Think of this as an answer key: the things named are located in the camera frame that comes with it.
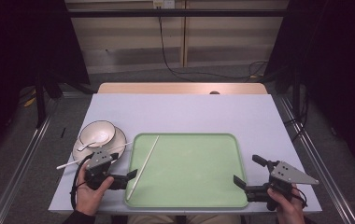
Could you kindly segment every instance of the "power cord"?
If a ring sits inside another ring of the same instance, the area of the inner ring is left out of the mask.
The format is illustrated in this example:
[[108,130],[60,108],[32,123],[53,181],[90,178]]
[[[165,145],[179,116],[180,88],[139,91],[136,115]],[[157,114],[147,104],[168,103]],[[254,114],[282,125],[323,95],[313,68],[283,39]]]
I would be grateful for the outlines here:
[[72,190],[70,191],[70,202],[72,204],[73,209],[76,209],[76,193],[78,191],[78,187],[80,187],[81,185],[85,184],[86,182],[84,181],[83,183],[80,183],[77,185],[77,181],[78,181],[78,173],[81,170],[82,165],[84,165],[84,163],[89,160],[90,158],[92,158],[92,155],[88,155],[84,158],[84,160],[82,160],[82,162],[79,164],[78,169],[76,170],[76,174],[75,174],[75,178],[73,179],[73,186],[72,186]]
[[32,93],[35,89],[36,89],[36,88],[33,87],[33,88],[31,88],[29,91],[27,91],[27,92],[21,94],[21,95],[20,95],[20,99],[23,98],[23,97],[25,97],[25,96],[27,96],[27,95],[29,95],[29,94]]
[[295,199],[299,200],[299,201],[302,203],[302,207],[303,207],[303,208],[305,208],[305,207],[308,206],[308,204],[306,203],[306,196],[305,196],[305,194],[304,194],[300,189],[298,189],[298,188],[291,187],[292,189],[296,189],[297,191],[299,191],[300,194],[302,194],[304,198],[302,198],[302,197],[299,196],[299,195],[295,195],[295,194],[293,194],[292,192],[286,192],[284,189],[278,187],[277,185],[274,185],[273,183],[271,183],[268,187],[271,188],[271,189],[273,189],[273,190],[275,190],[275,191],[277,191],[277,192],[279,192],[279,193],[281,193],[281,194],[283,194],[283,195],[285,195],[285,193],[289,194],[289,196],[292,196],[292,198],[295,198]]
[[160,24],[160,35],[161,35],[161,44],[162,44],[162,50],[163,50],[163,62],[166,66],[166,68],[171,72],[171,74],[174,76],[174,77],[177,77],[177,78],[180,78],[180,79],[183,79],[183,80],[186,80],[186,81],[190,81],[190,82],[195,82],[194,80],[192,79],[189,79],[189,78],[185,78],[185,77],[180,77],[178,75],[190,75],[190,74],[198,74],[198,75],[207,75],[207,76],[214,76],[214,77],[225,77],[225,78],[230,78],[230,79],[246,79],[246,81],[244,82],[247,82],[250,77],[252,76],[250,73],[249,73],[249,76],[243,76],[243,77],[228,77],[228,76],[224,76],[224,75],[220,75],[220,74],[214,74],[214,73],[206,73],[206,72],[178,72],[178,71],[175,71],[173,69],[171,69],[168,65],[168,62],[166,60],[166,57],[165,57],[165,50],[164,50],[164,44],[163,44],[163,21],[161,19],[161,17],[158,18],[159,20],[159,24]]
[[28,99],[24,99],[24,100],[22,100],[22,101],[19,101],[19,102],[18,102],[18,106],[27,104],[29,101],[35,99],[36,96],[37,96],[37,93],[34,92],[32,95],[30,95],[30,97],[28,97]]
[[309,94],[306,91],[305,92],[304,103],[302,105],[302,109],[300,111],[299,118],[294,118],[294,119],[287,120],[287,121],[283,122],[285,127],[287,127],[288,125],[291,125],[293,123],[301,122],[301,125],[298,125],[299,132],[291,139],[292,142],[294,142],[297,139],[297,137],[300,136],[303,133],[303,131],[305,130],[305,125],[306,125],[306,122],[307,122],[307,119],[308,119],[308,108],[309,108]]
[[[256,64],[256,63],[261,63],[262,65],[260,65],[259,68],[258,68],[254,73],[252,73],[251,67],[252,67],[254,64]],[[249,65],[249,67],[248,67],[249,75],[250,75],[250,76],[256,76],[257,73],[258,73],[266,64],[268,64],[268,61],[258,61],[258,62],[251,63],[251,64]]]

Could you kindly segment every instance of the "black curtain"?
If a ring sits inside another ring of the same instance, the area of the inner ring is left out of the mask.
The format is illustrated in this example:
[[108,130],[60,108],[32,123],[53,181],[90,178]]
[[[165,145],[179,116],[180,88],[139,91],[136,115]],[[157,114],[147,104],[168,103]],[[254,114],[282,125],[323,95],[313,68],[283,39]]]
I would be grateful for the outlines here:
[[355,156],[355,0],[292,0],[280,27],[266,75],[282,66],[277,89],[295,80],[325,114]]
[[64,0],[0,0],[0,134],[37,74],[51,86],[89,83],[66,11]]

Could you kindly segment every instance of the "cable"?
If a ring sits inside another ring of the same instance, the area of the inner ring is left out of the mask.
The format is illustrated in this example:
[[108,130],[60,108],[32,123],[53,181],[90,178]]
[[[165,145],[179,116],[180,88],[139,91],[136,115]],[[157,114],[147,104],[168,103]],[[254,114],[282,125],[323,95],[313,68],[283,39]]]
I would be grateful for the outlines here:
[[297,119],[290,119],[290,120],[283,121],[283,124],[285,125],[285,127],[287,127],[288,125],[291,125],[297,121],[298,121]]
[[300,127],[300,125],[298,126],[299,127],[299,132],[292,138],[292,142],[294,142],[294,140],[296,140],[296,138],[298,136],[300,136],[302,134],[302,132],[305,130],[305,125],[306,125],[306,122],[307,122],[307,119],[308,119],[308,108],[309,108],[309,94],[308,92],[305,93],[305,102],[303,103],[303,107],[302,107],[302,110],[300,112],[300,118],[304,118],[304,121],[302,122],[302,125]]
[[82,165],[89,160],[92,157],[93,154],[88,155],[84,158],[84,160],[82,160],[82,162],[79,164],[78,169],[76,170],[76,174],[75,174],[75,178],[73,179],[73,186],[72,186],[72,190],[70,191],[70,202],[72,204],[73,209],[76,209],[76,193],[78,191],[78,187],[80,187],[81,185],[85,184],[86,182],[84,181],[83,183],[80,183],[76,186],[76,183],[78,181],[78,173],[81,170]]
[[21,102],[18,102],[18,106],[21,106],[21,105],[26,104],[27,102],[29,102],[29,101],[35,99],[36,96],[37,96],[37,93],[32,94],[32,95],[29,97],[29,99],[26,99],[26,100],[23,100],[23,101],[21,101]]
[[24,97],[24,96],[26,96],[26,95],[30,94],[31,92],[33,92],[35,89],[36,89],[36,88],[35,88],[35,87],[33,87],[33,88],[31,88],[29,91],[27,91],[26,93],[24,93],[24,94],[20,95],[20,99],[21,99],[22,97]]
[[228,77],[228,76],[224,76],[224,75],[220,75],[220,74],[213,74],[213,73],[206,73],[206,72],[178,72],[175,71],[173,69],[171,69],[168,65],[168,62],[166,60],[165,57],[165,50],[164,50],[164,44],[163,44],[163,21],[161,19],[161,17],[158,18],[159,24],[160,24],[160,35],[161,35],[161,44],[162,44],[162,49],[163,49],[163,62],[166,65],[166,68],[171,72],[171,74],[174,77],[186,80],[186,81],[190,81],[190,82],[195,82],[194,80],[191,80],[189,78],[185,78],[185,77],[180,77],[178,75],[189,75],[189,74],[199,74],[199,75],[207,75],[207,76],[214,76],[214,77],[225,77],[225,78],[231,78],[231,79],[242,79],[242,78],[246,78],[248,81],[250,78],[250,75],[247,77]]
[[[262,65],[260,65],[260,67],[256,70],[256,72],[252,73],[251,66],[253,66],[256,63],[261,63]],[[268,64],[268,61],[258,61],[258,62],[251,63],[248,67],[249,76],[250,77],[255,76],[266,64]]]
[[293,188],[293,189],[297,189],[297,191],[299,191],[302,195],[303,195],[303,197],[304,198],[302,198],[302,197],[300,197],[300,196],[297,196],[297,195],[295,195],[295,194],[291,194],[291,196],[293,197],[293,198],[296,198],[296,199],[298,199],[298,200],[300,200],[301,202],[302,202],[302,204],[303,204],[303,208],[304,207],[307,207],[308,205],[306,204],[306,196],[305,196],[305,194],[300,190],[300,189],[298,189],[298,188]]
[[289,69],[288,66],[286,66],[286,65],[281,66],[276,71],[274,71],[274,72],[272,72],[270,74],[267,74],[267,76],[262,76],[257,82],[264,84],[264,83],[273,81],[273,80],[275,80],[277,78],[277,76],[279,74],[281,74],[282,72],[285,72],[287,69]]

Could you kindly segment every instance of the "cabinet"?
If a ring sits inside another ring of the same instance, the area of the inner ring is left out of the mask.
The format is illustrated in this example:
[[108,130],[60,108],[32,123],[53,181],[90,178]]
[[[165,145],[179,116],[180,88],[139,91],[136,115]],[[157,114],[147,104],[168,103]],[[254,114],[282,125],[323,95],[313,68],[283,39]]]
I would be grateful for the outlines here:
[[[152,9],[149,0],[65,0],[69,9]],[[180,9],[286,9],[288,0],[176,0]],[[268,60],[281,17],[162,17],[163,42],[179,66]],[[81,50],[159,49],[157,17],[72,18]]]

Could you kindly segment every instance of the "stick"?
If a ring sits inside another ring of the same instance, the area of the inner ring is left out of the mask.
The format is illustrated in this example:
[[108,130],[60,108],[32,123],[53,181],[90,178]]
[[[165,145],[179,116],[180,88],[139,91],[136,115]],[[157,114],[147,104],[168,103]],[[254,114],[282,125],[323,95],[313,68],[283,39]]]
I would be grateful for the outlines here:
[[[130,142],[130,143],[121,145],[121,146],[119,146],[119,147],[125,147],[126,145],[130,145],[130,144],[132,144],[132,143],[133,143],[133,142]],[[69,162],[69,163],[67,163],[67,164],[58,166],[56,169],[57,169],[57,170],[61,170],[62,168],[66,167],[66,166],[69,166],[69,165],[74,164],[74,163],[76,163],[76,162],[81,162],[82,160],[71,161],[71,162]]]
[[128,194],[127,201],[129,201],[129,200],[131,199],[131,196],[132,196],[132,194],[134,193],[134,190],[135,190],[135,188],[136,188],[137,182],[139,181],[140,176],[142,176],[142,173],[143,173],[143,170],[144,170],[145,167],[146,167],[146,164],[148,164],[148,161],[149,161],[149,158],[150,158],[150,156],[151,156],[151,153],[152,153],[152,151],[153,151],[155,145],[157,144],[157,141],[158,141],[158,138],[159,138],[159,137],[160,137],[160,135],[157,135],[157,138],[155,139],[154,145],[152,146],[151,151],[150,151],[148,157],[146,158],[145,163],[143,164],[142,169],[140,170],[140,173],[139,173],[139,175],[137,176],[137,179],[136,179],[136,181],[134,182],[134,185],[132,186],[131,191],[130,191],[129,194]]

